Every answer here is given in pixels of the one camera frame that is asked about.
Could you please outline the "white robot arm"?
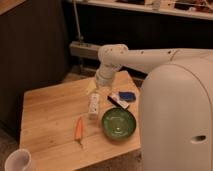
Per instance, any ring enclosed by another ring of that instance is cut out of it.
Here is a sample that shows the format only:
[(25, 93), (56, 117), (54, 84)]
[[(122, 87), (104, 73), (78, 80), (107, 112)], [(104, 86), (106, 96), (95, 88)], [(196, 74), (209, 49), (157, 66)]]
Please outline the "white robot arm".
[(139, 96), (143, 171), (213, 171), (213, 49), (98, 48), (98, 86), (123, 66), (147, 75)]

